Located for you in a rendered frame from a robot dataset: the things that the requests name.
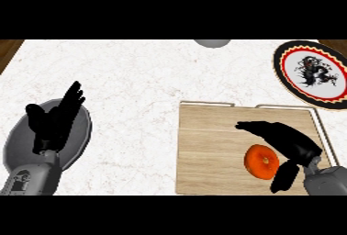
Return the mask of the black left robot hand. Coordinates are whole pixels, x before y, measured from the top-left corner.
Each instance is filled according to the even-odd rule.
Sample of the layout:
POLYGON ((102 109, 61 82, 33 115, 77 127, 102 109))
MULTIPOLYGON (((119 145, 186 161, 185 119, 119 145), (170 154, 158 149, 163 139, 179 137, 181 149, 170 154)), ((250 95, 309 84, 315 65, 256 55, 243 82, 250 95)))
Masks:
POLYGON ((61 151, 70 137, 74 119, 86 97, 82 84, 74 82, 58 106, 45 111, 37 104, 26 106, 28 126, 36 133, 33 152, 61 151))

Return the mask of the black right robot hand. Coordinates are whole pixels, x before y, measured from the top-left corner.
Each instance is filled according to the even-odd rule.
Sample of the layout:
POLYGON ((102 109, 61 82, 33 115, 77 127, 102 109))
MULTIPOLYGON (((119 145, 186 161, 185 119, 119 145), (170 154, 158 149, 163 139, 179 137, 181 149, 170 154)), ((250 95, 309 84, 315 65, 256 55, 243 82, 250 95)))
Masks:
POLYGON ((281 122, 240 121, 237 129, 244 129, 265 139, 288 158, 278 168, 271 186, 274 193, 288 191, 300 171, 299 166, 310 165, 313 158, 322 155, 322 148, 302 131, 281 122))

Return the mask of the grey round plate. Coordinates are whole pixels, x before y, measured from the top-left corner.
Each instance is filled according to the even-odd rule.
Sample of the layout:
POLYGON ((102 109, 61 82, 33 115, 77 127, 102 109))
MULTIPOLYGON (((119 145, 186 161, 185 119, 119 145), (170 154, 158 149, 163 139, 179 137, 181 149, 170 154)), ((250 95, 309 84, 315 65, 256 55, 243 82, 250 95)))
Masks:
MULTIPOLYGON (((33 153, 36 134, 28 127, 28 117, 23 116, 12 131, 3 148, 3 164, 8 171, 23 165, 43 163, 45 158, 33 153)), ((92 117, 88 108, 80 107, 70 138, 58 154, 59 166, 67 170, 80 158, 92 138, 92 117)))

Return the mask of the wooden tray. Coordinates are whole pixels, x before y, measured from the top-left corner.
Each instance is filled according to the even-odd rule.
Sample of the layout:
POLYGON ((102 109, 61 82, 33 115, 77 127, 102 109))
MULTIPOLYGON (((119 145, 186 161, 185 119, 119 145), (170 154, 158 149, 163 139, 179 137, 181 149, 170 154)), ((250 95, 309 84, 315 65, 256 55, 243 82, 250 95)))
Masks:
POLYGON ((322 148, 319 167, 339 165, 318 110, 310 106, 235 106, 183 101, 179 105, 176 193, 181 195, 268 195, 272 182, 244 166, 250 147, 266 141, 237 129, 241 121, 281 122, 302 131, 322 148))

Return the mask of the plate with dragon print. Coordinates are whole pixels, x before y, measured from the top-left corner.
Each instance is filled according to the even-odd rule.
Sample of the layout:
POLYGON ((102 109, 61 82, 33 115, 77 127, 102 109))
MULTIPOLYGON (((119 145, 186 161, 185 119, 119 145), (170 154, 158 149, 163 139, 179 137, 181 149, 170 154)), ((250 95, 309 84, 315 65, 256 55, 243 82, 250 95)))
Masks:
POLYGON ((347 58, 309 40, 285 42, 274 53, 274 70, 290 93, 327 110, 347 111, 347 58))

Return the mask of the grey round object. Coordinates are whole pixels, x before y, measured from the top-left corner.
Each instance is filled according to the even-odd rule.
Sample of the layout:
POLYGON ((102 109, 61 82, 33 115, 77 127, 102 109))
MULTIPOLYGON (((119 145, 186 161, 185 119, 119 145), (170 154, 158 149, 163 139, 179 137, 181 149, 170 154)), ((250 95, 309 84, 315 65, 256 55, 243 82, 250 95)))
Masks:
POLYGON ((195 41, 206 48, 217 49, 222 48, 229 42, 229 39, 198 39, 195 41))

